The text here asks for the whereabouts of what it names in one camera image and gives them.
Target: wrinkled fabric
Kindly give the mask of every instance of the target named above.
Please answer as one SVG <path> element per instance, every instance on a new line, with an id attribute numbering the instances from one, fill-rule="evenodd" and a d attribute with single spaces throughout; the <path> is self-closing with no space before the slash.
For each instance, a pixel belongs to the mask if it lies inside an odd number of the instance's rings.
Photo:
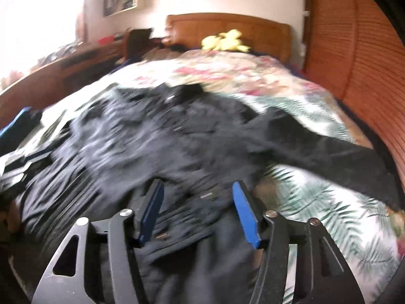
<path id="1" fill-rule="evenodd" d="M 21 277 L 35 271 L 26 278 L 31 295 L 76 219 L 134 207 L 154 178 L 164 181 L 165 198 L 151 241 L 136 255 L 149 301 L 157 304 L 247 302 L 253 250 L 231 186 L 242 180 L 252 190 L 270 161 L 398 206 L 392 177 L 373 150 L 315 134 L 277 108 L 258 115 L 199 85 L 112 90 L 70 130 L 54 163 L 19 198 L 25 241 L 40 248 L 15 243 L 20 251 L 13 251 Z M 100 300 L 109 304 L 105 247 L 100 260 Z"/>

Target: white wall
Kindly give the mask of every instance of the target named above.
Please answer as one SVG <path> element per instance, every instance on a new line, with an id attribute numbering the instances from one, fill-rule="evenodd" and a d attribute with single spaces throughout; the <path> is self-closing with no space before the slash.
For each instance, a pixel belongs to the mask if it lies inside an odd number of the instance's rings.
<path id="1" fill-rule="evenodd" d="M 299 64 L 299 42 L 302 39 L 304 0 L 145 0 L 142 10 L 130 10 L 102 18 L 103 0 L 89 13 L 89 38 L 123 31 L 128 27 L 153 27 L 153 36 L 165 35 L 165 19 L 169 14 L 190 12 L 229 12 L 287 23 L 293 28 L 292 63 Z"/>

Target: green leaf pattern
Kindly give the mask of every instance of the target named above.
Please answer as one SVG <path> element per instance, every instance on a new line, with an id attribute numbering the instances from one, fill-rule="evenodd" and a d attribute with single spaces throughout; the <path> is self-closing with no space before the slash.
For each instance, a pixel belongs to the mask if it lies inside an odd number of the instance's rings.
<path id="1" fill-rule="evenodd" d="M 281 108 L 313 132 L 354 142 L 344 123 L 318 95 L 218 94 L 238 99 L 258 113 L 271 106 Z M 317 217 L 322 221 L 352 269 L 365 302 L 372 303 L 400 262 L 385 204 L 291 166 L 271 164 L 264 177 L 276 180 L 276 209 L 286 218 L 306 222 Z M 296 248 L 290 246 L 284 304 L 292 302 L 295 262 Z"/>

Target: red object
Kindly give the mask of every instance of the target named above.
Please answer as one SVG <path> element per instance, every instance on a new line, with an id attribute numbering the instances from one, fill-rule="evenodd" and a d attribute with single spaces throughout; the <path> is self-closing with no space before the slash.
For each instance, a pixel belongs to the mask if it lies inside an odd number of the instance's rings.
<path id="1" fill-rule="evenodd" d="M 109 35 L 102 37 L 101 39 L 98 40 L 98 43 L 102 46 L 105 46 L 106 44 L 110 44 L 111 42 L 114 41 L 114 35 Z"/>

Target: blue gripper pad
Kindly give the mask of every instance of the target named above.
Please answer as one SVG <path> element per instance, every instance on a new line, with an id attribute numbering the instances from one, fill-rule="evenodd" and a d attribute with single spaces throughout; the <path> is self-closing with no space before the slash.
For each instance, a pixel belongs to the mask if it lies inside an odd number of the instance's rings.
<path id="1" fill-rule="evenodd" d="M 246 241 L 257 249 L 261 242 L 258 224 L 262 216 L 258 211 L 255 211 L 257 209 L 254 206 L 254 200 L 243 182 L 235 182 L 233 184 L 232 195 Z"/>

